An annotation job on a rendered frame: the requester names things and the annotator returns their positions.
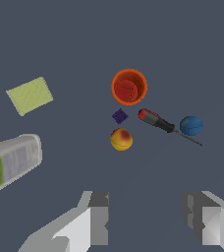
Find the yellow red peach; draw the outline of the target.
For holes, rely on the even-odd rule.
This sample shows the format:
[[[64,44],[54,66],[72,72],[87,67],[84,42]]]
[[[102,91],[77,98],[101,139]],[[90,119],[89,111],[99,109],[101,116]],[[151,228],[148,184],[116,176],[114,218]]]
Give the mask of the yellow red peach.
[[[118,128],[111,134],[110,141],[117,151],[126,151],[133,144],[133,137],[126,129]]]

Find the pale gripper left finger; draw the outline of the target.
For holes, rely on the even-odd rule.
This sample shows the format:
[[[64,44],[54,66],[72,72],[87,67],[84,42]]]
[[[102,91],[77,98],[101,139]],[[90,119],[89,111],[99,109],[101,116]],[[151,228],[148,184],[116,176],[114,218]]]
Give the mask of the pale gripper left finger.
[[[109,193],[84,191],[78,205],[31,234],[18,252],[87,252],[108,244]]]

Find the red black screwdriver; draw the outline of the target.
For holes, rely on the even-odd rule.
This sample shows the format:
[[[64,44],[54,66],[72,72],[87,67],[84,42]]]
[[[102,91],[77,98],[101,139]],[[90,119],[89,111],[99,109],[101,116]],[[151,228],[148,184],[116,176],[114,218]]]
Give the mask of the red black screwdriver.
[[[175,129],[175,125],[171,124],[167,121],[165,121],[164,119],[162,119],[158,114],[150,111],[149,109],[146,108],[142,108],[139,113],[138,113],[138,117],[141,121],[148,123],[151,126],[160,128],[162,130],[164,130],[167,133],[177,133],[180,136],[200,145],[200,142],[194,140],[193,138],[185,135],[184,133],[180,133],[178,130]]]

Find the blue ball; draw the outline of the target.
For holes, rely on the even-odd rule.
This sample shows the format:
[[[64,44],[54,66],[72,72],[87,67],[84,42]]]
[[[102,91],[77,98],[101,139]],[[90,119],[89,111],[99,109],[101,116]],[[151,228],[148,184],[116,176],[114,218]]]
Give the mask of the blue ball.
[[[187,136],[196,136],[203,129],[202,121],[195,116],[186,116],[180,122],[180,130]]]

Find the yellow-green sponge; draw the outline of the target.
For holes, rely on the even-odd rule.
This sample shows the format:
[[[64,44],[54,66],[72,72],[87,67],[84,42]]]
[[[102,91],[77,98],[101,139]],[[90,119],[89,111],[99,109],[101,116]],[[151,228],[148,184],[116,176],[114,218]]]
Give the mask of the yellow-green sponge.
[[[53,95],[43,77],[7,90],[7,95],[21,116],[53,100]]]

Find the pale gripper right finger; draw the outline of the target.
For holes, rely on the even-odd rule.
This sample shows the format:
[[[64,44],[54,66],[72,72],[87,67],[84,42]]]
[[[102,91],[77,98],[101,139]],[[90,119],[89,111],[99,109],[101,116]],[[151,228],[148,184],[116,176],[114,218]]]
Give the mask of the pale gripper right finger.
[[[224,200],[210,191],[182,193],[182,216],[202,245],[224,249]]]

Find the small purple block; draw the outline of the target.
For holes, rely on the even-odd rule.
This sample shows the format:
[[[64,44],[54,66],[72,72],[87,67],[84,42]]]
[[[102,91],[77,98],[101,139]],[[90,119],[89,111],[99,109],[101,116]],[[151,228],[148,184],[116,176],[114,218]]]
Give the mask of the small purple block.
[[[121,124],[128,118],[128,115],[124,112],[122,108],[120,108],[112,115],[112,117],[118,124]]]

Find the white bottle with green label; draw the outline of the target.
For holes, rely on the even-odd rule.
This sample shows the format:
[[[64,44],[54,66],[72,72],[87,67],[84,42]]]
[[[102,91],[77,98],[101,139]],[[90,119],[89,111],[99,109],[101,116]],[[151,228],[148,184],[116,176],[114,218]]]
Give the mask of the white bottle with green label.
[[[36,134],[23,134],[0,142],[0,190],[42,162],[41,141]]]

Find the orange cup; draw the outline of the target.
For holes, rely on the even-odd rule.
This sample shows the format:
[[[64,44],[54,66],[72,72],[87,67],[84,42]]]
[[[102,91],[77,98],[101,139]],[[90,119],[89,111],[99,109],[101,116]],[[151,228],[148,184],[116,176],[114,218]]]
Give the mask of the orange cup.
[[[146,78],[138,70],[123,69],[114,76],[111,92],[116,101],[122,105],[137,104],[146,95]]]

